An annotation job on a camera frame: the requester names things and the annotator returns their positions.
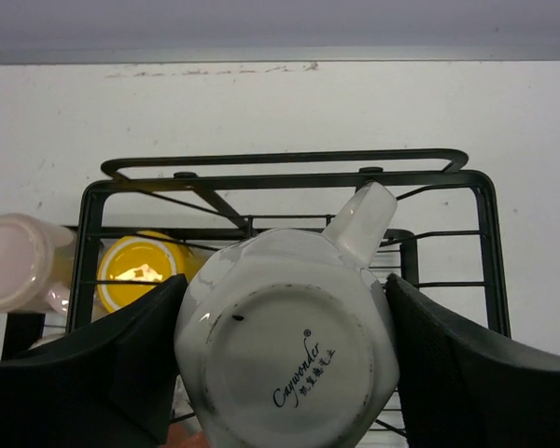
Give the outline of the tall beige pink mug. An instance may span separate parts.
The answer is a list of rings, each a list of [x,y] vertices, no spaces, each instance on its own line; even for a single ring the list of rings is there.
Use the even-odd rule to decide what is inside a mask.
[[[77,236],[23,214],[0,216],[0,313],[66,314]]]

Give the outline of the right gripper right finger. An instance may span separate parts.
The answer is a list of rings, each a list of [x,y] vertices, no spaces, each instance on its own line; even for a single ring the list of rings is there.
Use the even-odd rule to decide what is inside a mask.
[[[391,274],[411,447],[560,447],[560,356],[518,343]]]

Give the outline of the white faceted mug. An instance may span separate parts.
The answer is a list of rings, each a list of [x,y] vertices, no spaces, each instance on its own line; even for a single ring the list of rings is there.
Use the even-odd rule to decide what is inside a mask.
[[[321,232],[272,229],[218,250],[190,281],[175,357],[213,447],[354,447],[399,380],[371,272],[396,198],[359,189]]]

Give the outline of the yellow mug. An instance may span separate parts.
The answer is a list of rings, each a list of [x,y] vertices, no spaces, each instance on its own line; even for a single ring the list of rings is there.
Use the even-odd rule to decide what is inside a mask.
[[[181,274],[191,280],[205,262],[205,257],[168,235],[140,231],[107,249],[97,272],[97,295],[113,313],[172,276]]]

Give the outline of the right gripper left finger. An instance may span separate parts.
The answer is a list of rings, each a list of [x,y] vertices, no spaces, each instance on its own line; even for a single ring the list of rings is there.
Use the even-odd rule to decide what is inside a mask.
[[[187,286],[171,277],[113,314],[0,360],[0,447],[164,444]]]

